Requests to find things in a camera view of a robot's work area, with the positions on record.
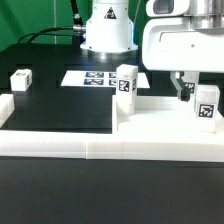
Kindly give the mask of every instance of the white cube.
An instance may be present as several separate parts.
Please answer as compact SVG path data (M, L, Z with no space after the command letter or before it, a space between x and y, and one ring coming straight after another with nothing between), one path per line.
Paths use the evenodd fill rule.
M198 85L196 95L196 117L215 120L219 104L220 90L214 85Z
M0 128L14 111L13 94L2 94L0 96Z
M32 83L32 71L19 69L11 77L12 91L26 91Z

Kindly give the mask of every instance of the white paper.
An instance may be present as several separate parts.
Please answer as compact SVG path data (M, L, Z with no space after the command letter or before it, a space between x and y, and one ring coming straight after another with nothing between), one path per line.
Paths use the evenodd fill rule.
M104 77L87 77L87 72L91 73L104 73ZM95 72L95 71L72 71L66 72L65 77L61 83L61 86L85 86L85 87L116 87L116 72ZM92 84L87 83L85 80L91 83L91 80L102 80L100 84L92 82ZM138 73L138 83L137 88L150 88L148 80L145 73Z

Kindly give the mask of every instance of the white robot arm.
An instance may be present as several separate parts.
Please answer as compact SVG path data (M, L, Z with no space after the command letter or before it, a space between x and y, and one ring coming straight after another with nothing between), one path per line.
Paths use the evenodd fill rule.
M136 52L128 1L93 0L92 16L86 24L86 42L81 45L84 52L101 59Z
M180 72L191 72L195 86L200 72L223 73L223 12L223 0L150 0L147 13L156 18L147 23L143 34L146 68L171 71L178 91L182 87L175 75Z

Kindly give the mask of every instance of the white block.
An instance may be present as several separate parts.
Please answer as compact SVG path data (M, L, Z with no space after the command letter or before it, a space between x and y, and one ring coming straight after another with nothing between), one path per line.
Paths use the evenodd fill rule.
M12 91L26 91L32 83L32 71L19 69L11 77Z
M126 116L134 114L137 77L137 66L123 64L117 68L116 96L119 114Z
M2 94L0 96L0 128L14 111L14 98L12 94Z
M218 86L198 85L196 94L196 118L203 120L215 120L220 91Z

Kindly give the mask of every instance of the white platform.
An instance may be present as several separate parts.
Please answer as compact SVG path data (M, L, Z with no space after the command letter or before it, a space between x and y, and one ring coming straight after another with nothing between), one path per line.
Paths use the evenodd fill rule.
M129 118L117 116L116 107L113 107L113 134L0 131L0 155L224 162L224 119L219 113L215 133L209 131L210 124L204 126L205 131L200 130L203 126L191 131L188 122L183 123L188 129L180 130L183 117L191 119L189 111L175 104L175 98L152 100L154 103L150 104L149 98L138 97L137 113ZM163 111L149 113L149 108L138 108L142 103ZM179 111L185 111L185 115L178 117ZM172 130L169 129L171 124L175 127Z

